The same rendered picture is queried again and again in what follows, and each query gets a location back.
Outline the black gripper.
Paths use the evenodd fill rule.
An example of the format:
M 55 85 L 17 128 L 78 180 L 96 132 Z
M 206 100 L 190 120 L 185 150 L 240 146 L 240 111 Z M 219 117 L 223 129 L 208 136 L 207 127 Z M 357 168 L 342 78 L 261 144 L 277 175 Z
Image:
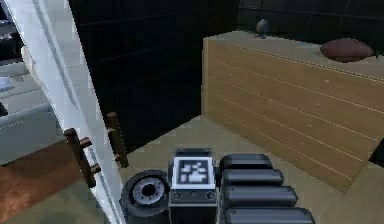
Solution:
M 163 170 L 144 170 L 129 178 L 119 201 L 126 224 L 170 224 L 169 191 Z

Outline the white room door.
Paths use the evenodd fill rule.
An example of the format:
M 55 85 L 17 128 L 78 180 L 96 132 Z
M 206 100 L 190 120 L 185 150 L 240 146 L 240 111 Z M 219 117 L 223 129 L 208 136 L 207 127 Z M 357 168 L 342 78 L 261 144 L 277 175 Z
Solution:
M 111 224 L 126 224 L 122 180 L 68 0 L 2 0 L 27 47 L 60 127 L 92 145 L 86 161 L 99 165 L 94 197 Z

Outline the light wooden chest of drawers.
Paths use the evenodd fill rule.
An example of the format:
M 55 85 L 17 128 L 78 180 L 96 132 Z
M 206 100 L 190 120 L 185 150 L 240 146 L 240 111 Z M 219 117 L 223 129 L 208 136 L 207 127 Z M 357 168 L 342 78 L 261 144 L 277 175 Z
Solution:
M 315 44 L 207 37 L 202 104 L 208 118 L 346 192 L 384 139 L 384 56 L 339 63 Z

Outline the brown american football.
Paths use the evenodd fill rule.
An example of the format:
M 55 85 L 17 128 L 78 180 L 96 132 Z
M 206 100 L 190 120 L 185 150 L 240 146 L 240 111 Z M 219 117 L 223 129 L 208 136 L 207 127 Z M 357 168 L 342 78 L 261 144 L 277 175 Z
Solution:
M 320 47 L 320 52 L 326 58 L 342 63 L 357 62 L 374 55 L 370 46 L 351 38 L 328 41 Z

